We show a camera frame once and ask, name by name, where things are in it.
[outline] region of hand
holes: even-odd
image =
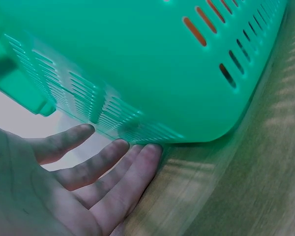
[[[131,213],[155,175],[159,146],[129,150],[126,141],[115,140],[73,168],[48,172],[40,166],[93,132],[83,124],[45,139],[23,139],[0,130],[0,236],[106,236]]]

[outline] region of green plastic crate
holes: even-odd
[[[0,0],[0,90],[112,139],[208,142],[241,117],[287,0]]]

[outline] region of wooden surface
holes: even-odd
[[[295,236],[295,0],[235,133],[171,147],[129,236]]]

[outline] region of wood grain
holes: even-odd
[[[234,133],[169,147],[126,235],[295,236],[295,0],[276,52]]]

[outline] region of white wall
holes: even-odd
[[[0,128],[21,137],[43,138],[78,124],[76,120],[58,111],[49,117],[34,115],[0,92]],[[47,170],[72,167],[95,155],[108,143],[108,139],[95,134],[57,163],[44,167]]]

